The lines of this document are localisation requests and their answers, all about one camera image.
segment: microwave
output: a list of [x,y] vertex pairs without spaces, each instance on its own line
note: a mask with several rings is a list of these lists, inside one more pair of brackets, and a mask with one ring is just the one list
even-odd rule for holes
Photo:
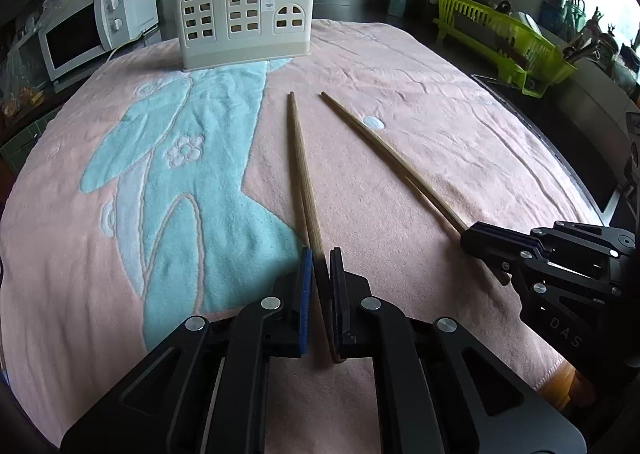
[[38,32],[51,80],[158,24],[156,0],[70,0]]

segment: wooden stick in basket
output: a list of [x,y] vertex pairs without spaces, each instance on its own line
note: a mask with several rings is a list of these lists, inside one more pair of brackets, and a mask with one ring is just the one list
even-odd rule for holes
[[[468,226],[458,217],[456,212],[447,205],[446,201],[442,199],[436,192],[426,183],[424,179],[420,177],[420,174],[409,164],[407,161],[402,158],[398,152],[396,152],[393,148],[391,148],[380,136],[378,136],[375,132],[373,132],[369,127],[364,125],[358,118],[353,116],[346,108],[341,106],[340,103],[334,100],[334,98],[330,97],[324,91],[320,95],[329,107],[331,107],[334,112],[340,116],[350,127],[357,133],[359,133],[365,140],[369,141],[369,143],[373,146],[374,149],[380,151],[383,156],[386,157],[389,163],[392,166],[395,166],[401,169],[406,175],[407,179],[412,182],[418,190],[426,197],[431,204],[436,207],[437,211],[439,211],[443,217],[449,222],[449,224],[454,227],[459,234],[462,234]],[[510,278],[503,271],[493,271],[492,273],[497,278],[498,282],[503,286],[507,286],[510,283]]]
[[333,290],[329,279],[329,271],[326,267],[324,256],[324,246],[322,245],[322,235],[320,234],[320,223],[316,212],[316,202],[314,200],[314,189],[311,184],[309,167],[306,162],[305,142],[302,136],[302,125],[298,114],[296,96],[293,92],[287,97],[289,115],[293,122],[294,145],[296,151],[296,162],[298,173],[300,174],[300,190],[302,192],[302,206],[305,211],[306,233],[309,237],[309,246],[314,253],[314,273],[316,274],[316,286],[318,287],[318,298],[322,310],[322,320],[324,321],[324,331],[329,342],[329,351],[334,364],[341,362],[335,351],[334,326],[332,318],[331,300]]

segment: white plastic basket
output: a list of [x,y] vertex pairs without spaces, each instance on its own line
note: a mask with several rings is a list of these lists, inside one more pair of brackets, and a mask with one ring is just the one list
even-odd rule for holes
[[314,0],[174,0],[185,71],[310,52]]

